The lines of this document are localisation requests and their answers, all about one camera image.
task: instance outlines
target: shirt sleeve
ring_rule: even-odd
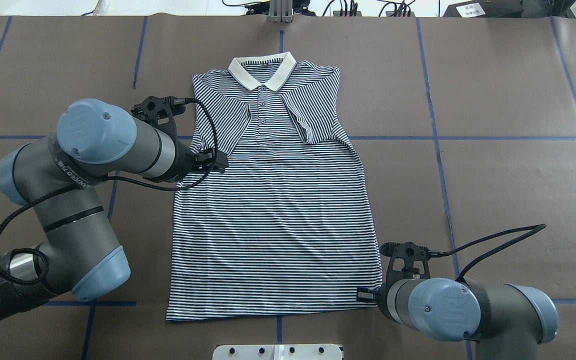
[[[218,148],[230,157],[250,121],[249,105],[213,91],[198,77],[194,77],[192,80],[194,96],[210,112],[210,117],[217,130]],[[214,147],[215,141],[206,112],[199,105],[196,107],[196,112],[197,117],[190,150],[198,153],[201,150]]]
[[[317,144],[333,139],[337,117],[339,68],[326,77],[281,94],[301,141]]]

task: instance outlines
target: gray metal tube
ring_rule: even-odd
[[[477,360],[537,360],[542,325],[530,301],[509,285],[485,285],[484,289],[489,322],[475,347]]]
[[[0,265],[6,268],[10,253],[0,256]],[[10,274],[22,280],[32,280],[37,277],[34,256],[22,253],[10,263]],[[49,299],[57,296],[41,283],[34,285],[15,285],[0,278],[0,320],[18,312],[27,312],[43,305]]]

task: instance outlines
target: shirt collar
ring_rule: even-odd
[[[243,62],[264,62],[268,60],[281,60],[281,64],[270,80],[265,83],[252,77],[242,66]],[[272,91],[278,91],[288,80],[288,77],[293,72],[297,65],[297,61],[290,52],[282,52],[281,54],[266,55],[266,56],[252,56],[252,57],[235,57],[228,66],[228,71],[235,80],[237,80],[244,88],[254,90],[261,85],[267,87]]]

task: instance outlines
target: black device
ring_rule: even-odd
[[[448,5],[443,18],[521,18],[520,0],[479,0]]]
[[[317,16],[315,11],[308,9],[311,4],[311,0],[293,2],[292,12],[295,14],[302,14],[304,16]],[[251,4],[244,6],[246,8],[246,13],[244,15],[270,15],[270,1],[259,2],[258,4]]]

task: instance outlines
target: black cable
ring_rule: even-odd
[[[43,203],[44,201],[50,198],[54,198],[57,195],[61,195],[70,191],[74,191],[75,189],[78,189],[78,187],[75,185],[64,187],[62,189],[57,189],[18,208],[15,212],[8,215],[8,217],[4,219],[4,221],[2,221],[2,223],[0,224],[0,236],[2,235],[4,229],[6,229],[6,227],[10,224],[10,222],[13,221],[14,218],[18,217],[20,214],[25,212],[26,210],[34,207],[35,205],[38,205],[39,203]],[[9,269],[3,269],[2,266],[0,265],[0,276],[2,278],[8,280],[11,283],[19,285],[37,284],[46,278],[46,275],[48,275],[48,257],[45,255],[45,253],[34,248],[16,248],[11,251],[10,260],[8,260],[8,264],[10,264],[15,255],[18,254],[32,254],[41,258],[41,260],[43,261],[43,269],[41,273],[37,276],[37,278],[33,280],[22,280],[21,278],[16,278],[13,275],[10,275]]]
[[[201,102],[201,100],[199,100],[197,98],[186,97],[185,102],[186,103],[196,103],[197,105],[199,105],[201,107],[203,112],[206,114],[206,118],[208,118],[208,123],[210,124],[210,129],[212,130],[212,141],[214,142],[214,146],[213,146],[214,156],[212,158],[212,162],[210,163],[210,166],[208,167],[208,169],[203,173],[203,175],[197,181],[193,182],[190,185],[186,185],[186,186],[164,187],[164,186],[157,186],[157,185],[149,184],[147,182],[142,182],[139,180],[135,180],[134,178],[123,177],[123,176],[104,175],[104,176],[99,177],[99,180],[101,180],[103,182],[107,182],[108,180],[119,180],[120,182],[131,183],[131,184],[140,185],[142,187],[146,187],[149,189],[154,189],[156,191],[165,191],[165,192],[185,191],[187,189],[194,188],[197,185],[199,185],[201,182],[203,182],[203,180],[205,180],[205,178],[208,177],[208,174],[210,174],[210,172],[215,167],[215,162],[217,162],[217,153],[219,150],[218,144],[217,144],[217,128],[215,128],[215,122],[213,121],[213,117],[210,116],[210,112],[208,112],[208,109],[206,109],[206,106],[204,105],[203,102]]]
[[[381,8],[381,11],[379,11],[379,14],[377,15],[377,18],[379,18],[380,16],[382,16],[382,13],[384,13],[384,9],[386,9],[386,7],[389,6],[390,4],[395,5],[395,11],[397,10],[397,2],[388,1],[388,2],[386,2],[386,4]]]
[[[334,3],[334,2],[335,2],[335,0],[330,0],[328,5],[326,5],[326,8],[324,9],[324,12],[321,13],[321,16],[326,16],[326,12],[328,11],[330,5],[332,5],[332,3]]]
[[[463,282],[463,281],[464,281],[464,276],[466,275],[466,273],[467,273],[470,269],[472,269],[475,265],[477,265],[479,262],[481,262],[482,260],[484,260],[484,259],[486,259],[486,258],[488,258],[488,257],[490,257],[490,256],[495,255],[496,253],[499,253],[500,251],[502,251],[502,250],[504,250],[504,249],[506,249],[506,248],[509,248],[510,246],[513,246],[514,244],[519,243],[520,241],[522,241],[522,240],[524,240],[524,239],[526,239],[526,238],[532,237],[532,235],[535,235],[535,234],[539,233],[539,232],[540,232],[541,230],[543,230],[544,228],[546,228],[546,224],[542,223],[542,224],[539,224],[539,225],[522,227],[522,228],[519,228],[519,229],[518,229],[518,228],[514,228],[513,230],[504,231],[503,233],[509,234],[509,233],[516,233],[517,231],[530,230],[530,231],[526,232],[525,234],[522,234],[522,235],[520,235],[520,236],[518,236],[518,237],[515,237],[514,239],[512,239],[512,240],[510,240],[510,241],[508,241],[508,242],[506,242],[506,243],[504,243],[504,244],[501,244],[500,246],[497,246],[496,248],[494,248],[494,249],[492,249],[492,250],[490,250],[490,251],[488,251],[488,252],[486,252],[486,253],[483,253],[482,255],[480,255],[480,256],[478,256],[477,258],[475,258],[474,260],[472,260],[469,264],[466,265],[466,267],[464,267],[464,268],[462,269],[462,271],[459,273],[459,276],[457,276],[457,278],[455,279],[455,281]],[[503,235],[503,233],[500,232],[500,233],[498,233],[498,234],[491,235],[491,237],[490,237],[490,236],[487,236],[487,238],[492,239],[492,237],[498,237],[498,236],[500,236],[500,234]],[[479,243],[479,242],[485,241],[484,239],[475,240],[475,241],[473,241],[473,244],[467,244],[467,246],[474,245],[474,244],[477,244],[477,243]],[[461,246],[461,248],[458,248],[458,249],[453,250],[453,251],[454,251],[453,254],[456,253],[457,251],[460,251],[460,250],[463,250],[463,249],[467,248],[467,246],[464,245],[464,246]]]
[[[406,6],[406,2],[404,2],[404,0],[402,0],[402,2],[399,4],[399,7],[395,6],[395,12],[392,14],[392,16],[400,16],[400,14],[402,14],[402,11],[404,10],[405,6]]]
[[[479,243],[483,243],[486,242],[490,239],[494,239],[494,238],[498,238],[498,237],[503,237],[503,235],[508,235],[508,234],[512,234],[512,233],[518,233],[520,231],[528,231],[528,230],[533,230],[537,225],[533,225],[533,226],[526,226],[526,227],[518,227],[518,228],[511,228],[510,230],[505,230],[502,232],[498,232],[496,234],[492,234],[492,235],[488,235],[486,237],[482,237],[481,239],[476,239],[474,241],[471,241],[463,246],[459,246],[458,248],[455,248],[453,250],[450,251],[428,251],[428,257],[429,258],[443,258],[444,256],[450,256],[456,253],[459,253],[459,251],[462,251],[466,248],[470,248],[473,245],[477,245]]]
[[[221,3],[224,4],[224,5],[227,6],[227,7],[233,7],[233,8],[245,7],[246,5],[261,4],[260,1],[247,2],[247,3],[245,3],[245,4],[227,4],[226,2],[224,2],[224,0],[221,0]]]

